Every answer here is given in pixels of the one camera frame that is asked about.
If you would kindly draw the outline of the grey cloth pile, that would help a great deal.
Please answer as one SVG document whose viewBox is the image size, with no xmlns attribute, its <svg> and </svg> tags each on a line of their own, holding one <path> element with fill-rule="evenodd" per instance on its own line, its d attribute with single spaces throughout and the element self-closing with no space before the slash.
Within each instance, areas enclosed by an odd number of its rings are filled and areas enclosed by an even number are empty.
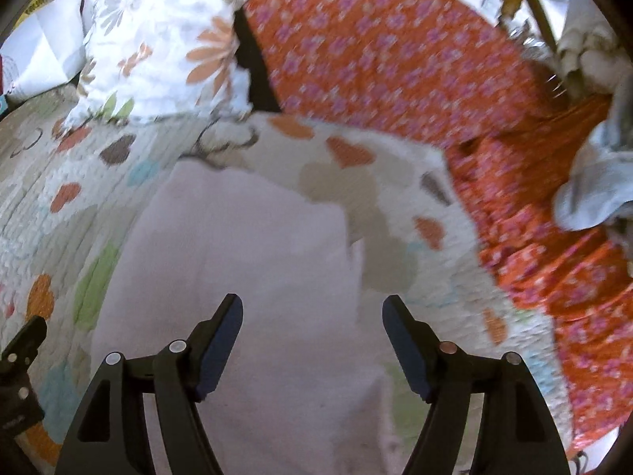
<svg viewBox="0 0 633 475">
<path fill-rule="evenodd" d="M 577 151 L 569 180 L 553 197 L 553 218 L 564 230 L 632 218 L 630 98 L 613 99 L 607 118 Z"/>
</svg>

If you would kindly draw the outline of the pale pink cloth garment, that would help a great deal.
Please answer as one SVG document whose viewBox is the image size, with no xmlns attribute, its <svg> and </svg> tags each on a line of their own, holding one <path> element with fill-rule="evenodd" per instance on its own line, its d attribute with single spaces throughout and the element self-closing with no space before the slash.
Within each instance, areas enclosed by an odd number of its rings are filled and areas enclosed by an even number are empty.
<svg viewBox="0 0 633 475">
<path fill-rule="evenodd" d="M 199 415 L 228 474 L 397 474 L 381 326 L 358 321 L 364 246 L 342 209 L 242 169 L 176 163 L 137 218 L 91 360 L 158 353 L 229 294 L 244 320 Z"/>
</svg>

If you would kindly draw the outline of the orange floral bedsheet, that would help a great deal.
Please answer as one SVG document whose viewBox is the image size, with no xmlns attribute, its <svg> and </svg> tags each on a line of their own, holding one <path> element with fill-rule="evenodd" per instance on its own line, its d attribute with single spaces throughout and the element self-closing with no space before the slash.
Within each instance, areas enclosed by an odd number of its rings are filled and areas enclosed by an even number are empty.
<svg viewBox="0 0 633 475">
<path fill-rule="evenodd" d="M 266 110 L 361 125 L 442 148 L 479 230 L 479 257 L 522 309 L 553 318 L 572 446 L 632 410 L 632 280 L 601 226 L 567 232 L 553 196 L 605 119 L 572 103 L 508 36 L 458 0 L 248 0 L 239 63 Z"/>
</svg>

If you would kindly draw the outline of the white crumpled cloth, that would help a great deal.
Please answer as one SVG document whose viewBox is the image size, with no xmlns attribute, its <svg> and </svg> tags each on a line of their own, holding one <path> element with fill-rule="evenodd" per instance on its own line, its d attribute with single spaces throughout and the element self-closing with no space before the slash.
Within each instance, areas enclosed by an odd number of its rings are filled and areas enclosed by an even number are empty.
<svg viewBox="0 0 633 475">
<path fill-rule="evenodd" d="M 564 76 L 592 93 L 613 93 L 632 72 L 629 55 L 593 0 L 569 0 L 558 55 Z"/>
</svg>

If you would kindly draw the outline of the white paper bag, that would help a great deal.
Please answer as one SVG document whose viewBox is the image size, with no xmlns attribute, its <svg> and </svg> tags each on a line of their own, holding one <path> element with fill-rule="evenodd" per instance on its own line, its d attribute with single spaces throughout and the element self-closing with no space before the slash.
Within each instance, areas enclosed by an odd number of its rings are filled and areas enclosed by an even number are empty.
<svg viewBox="0 0 633 475">
<path fill-rule="evenodd" d="M 90 0 L 54 0 L 36 10 L 1 46 L 2 95 L 17 105 L 69 83 L 86 62 Z"/>
</svg>

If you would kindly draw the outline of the white quilt with coloured hearts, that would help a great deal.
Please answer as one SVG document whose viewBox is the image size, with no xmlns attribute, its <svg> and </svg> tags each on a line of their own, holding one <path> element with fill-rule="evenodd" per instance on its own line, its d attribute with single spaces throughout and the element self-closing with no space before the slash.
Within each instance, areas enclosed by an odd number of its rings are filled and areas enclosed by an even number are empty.
<svg viewBox="0 0 633 475">
<path fill-rule="evenodd" d="M 350 242 L 364 246 L 360 327 L 383 328 L 383 300 L 397 294 L 416 319 L 468 353 L 518 353 L 561 440 L 571 439 L 553 322 L 542 312 L 515 308 L 479 263 L 475 227 L 439 150 L 265 113 L 243 122 L 92 122 L 60 137 L 57 127 L 75 101 L 71 87 L 60 87 L 1 122 L 1 338 L 11 340 L 34 315 L 48 326 L 29 371 L 45 416 L 18 440 L 39 472 L 54 472 L 100 364 L 91 360 L 92 333 L 125 242 L 184 159 L 242 169 L 311 203 L 339 206 Z M 389 339 L 381 363 L 392 391 L 401 472 L 428 407 L 409 388 Z"/>
</svg>

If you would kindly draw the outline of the white floral pillow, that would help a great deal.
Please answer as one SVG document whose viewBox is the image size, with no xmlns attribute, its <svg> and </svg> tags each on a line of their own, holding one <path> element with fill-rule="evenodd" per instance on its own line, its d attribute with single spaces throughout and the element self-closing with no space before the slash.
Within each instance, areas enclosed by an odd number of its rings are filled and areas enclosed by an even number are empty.
<svg viewBox="0 0 633 475">
<path fill-rule="evenodd" d="M 250 112 L 237 65 L 236 12 L 247 0 L 98 0 L 78 102 L 62 124 Z"/>
</svg>

